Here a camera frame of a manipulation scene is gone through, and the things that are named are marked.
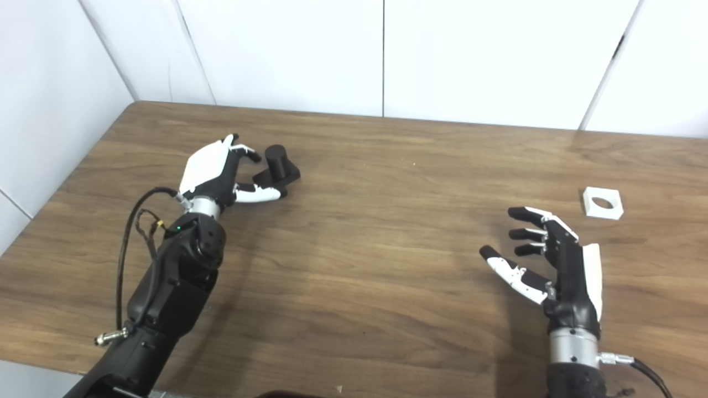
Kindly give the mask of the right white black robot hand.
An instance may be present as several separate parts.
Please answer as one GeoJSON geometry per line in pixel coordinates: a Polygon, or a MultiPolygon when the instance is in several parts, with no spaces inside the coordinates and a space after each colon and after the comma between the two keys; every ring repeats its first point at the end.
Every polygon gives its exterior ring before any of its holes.
{"type": "Polygon", "coordinates": [[[511,229],[508,236],[524,240],[515,255],[541,255],[556,270],[554,281],[506,259],[491,246],[480,248],[486,264],[511,288],[541,305],[548,331],[579,328],[601,337],[602,264],[598,244],[581,245],[579,236],[559,217],[536,207],[509,207],[509,217],[534,228],[511,229]]]}

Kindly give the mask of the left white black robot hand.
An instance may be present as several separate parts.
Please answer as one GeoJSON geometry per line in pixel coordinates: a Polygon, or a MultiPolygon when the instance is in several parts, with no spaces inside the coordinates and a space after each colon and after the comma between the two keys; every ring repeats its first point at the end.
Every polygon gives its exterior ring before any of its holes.
{"type": "Polygon", "coordinates": [[[235,143],[237,139],[236,134],[228,134],[189,157],[179,186],[180,201],[187,212],[217,217],[236,203],[279,201],[287,196],[284,188],[237,183],[241,159],[253,163],[262,160],[251,147],[235,143]]]}

